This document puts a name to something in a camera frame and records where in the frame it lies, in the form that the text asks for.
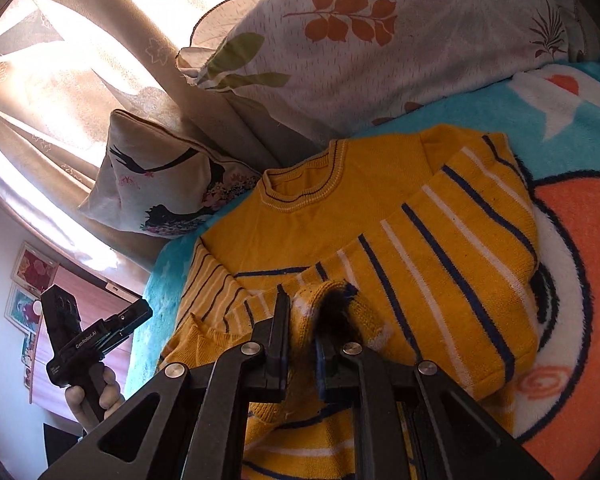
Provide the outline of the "left hand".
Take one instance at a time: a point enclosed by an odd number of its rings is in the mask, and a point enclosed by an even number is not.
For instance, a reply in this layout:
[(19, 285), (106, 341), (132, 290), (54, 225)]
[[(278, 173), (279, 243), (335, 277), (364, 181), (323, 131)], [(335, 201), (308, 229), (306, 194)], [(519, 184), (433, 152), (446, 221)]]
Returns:
[[(99, 396), (99, 406), (104, 410), (104, 418), (108, 418), (124, 403), (120, 385), (117, 383), (116, 374), (106, 365), (99, 365), (96, 370), (100, 372), (100, 380), (104, 385)], [(92, 415), (90, 404), (85, 400), (85, 392), (81, 386), (70, 386), (65, 390), (65, 399), (73, 417), (88, 434), (99, 421)]]

